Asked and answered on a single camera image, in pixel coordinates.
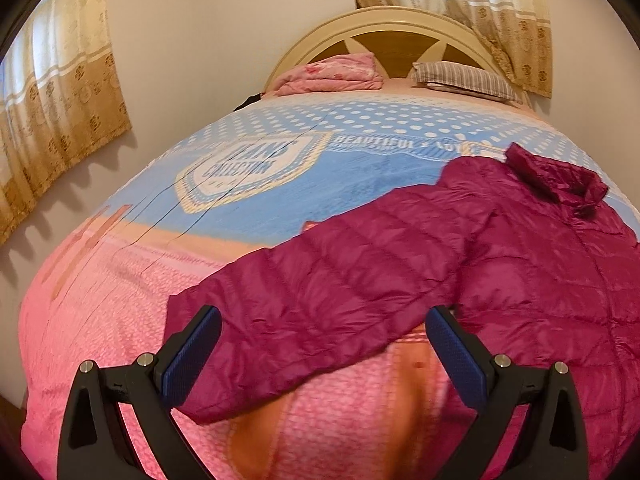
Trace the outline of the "magenta quilted down jacket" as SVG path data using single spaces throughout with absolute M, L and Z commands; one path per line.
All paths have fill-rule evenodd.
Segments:
M 490 351 L 568 365 L 590 477 L 607 477 L 639 431 L 639 242 L 606 192 L 593 171 L 512 145 L 227 264 L 168 299 L 167 333 L 207 305 L 224 321 L 183 414 L 256 408 L 450 306 Z

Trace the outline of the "blue pink printed bedspread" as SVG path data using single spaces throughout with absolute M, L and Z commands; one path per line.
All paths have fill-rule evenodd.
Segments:
M 459 157 L 512 145 L 597 174 L 639 241 L 639 215 L 567 136 L 532 113 L 424 90 L 264 99 L 180 141 L 48 258 L 21 308 L 27 377 L 22 448 L 58 474 L 65 404 L 81 362 L 128 364 L 166 332 L 171 296 L 251 252 L 413 185 Z M 474 414 L 426 339 L 424 320 L 384 350 L 306 379 L 229 418 L 177 422 L 219 479 L 429 479 Z

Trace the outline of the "beige patterned left curtain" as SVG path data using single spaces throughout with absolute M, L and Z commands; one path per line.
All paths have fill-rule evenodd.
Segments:
M 41 0 L 1 63 L 1 237 L 130 128 L 106 0 Z

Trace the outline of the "striped grey pillow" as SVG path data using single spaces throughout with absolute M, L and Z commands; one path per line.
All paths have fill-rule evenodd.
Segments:
M 500 75 L 460 63 L 414 63 L 412 80 L 417 86 L 432 90 L 477 96 L 503 103 L 522 102 L 511 85 Z

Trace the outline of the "folded pink blanket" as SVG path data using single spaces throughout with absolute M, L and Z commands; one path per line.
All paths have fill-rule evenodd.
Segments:
M 378 72 L 371 52 L 338 54 L 324 60 L 299 65 L 273 81 L 270 91 L 275 96 L 312 92 L 380 90 L 383 77 Z

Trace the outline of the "cream wooden headboard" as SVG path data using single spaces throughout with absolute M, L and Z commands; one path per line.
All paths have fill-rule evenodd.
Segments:
M 472 29 L 404 6 L 371 6 L 332 18 L 300 38 L 277 62 L 265 89 L 284 72 L 341 53 L 371 52 L 386 78 L 410 78 L 413 64 L 452 61 L 498 75 L 503 70 Z

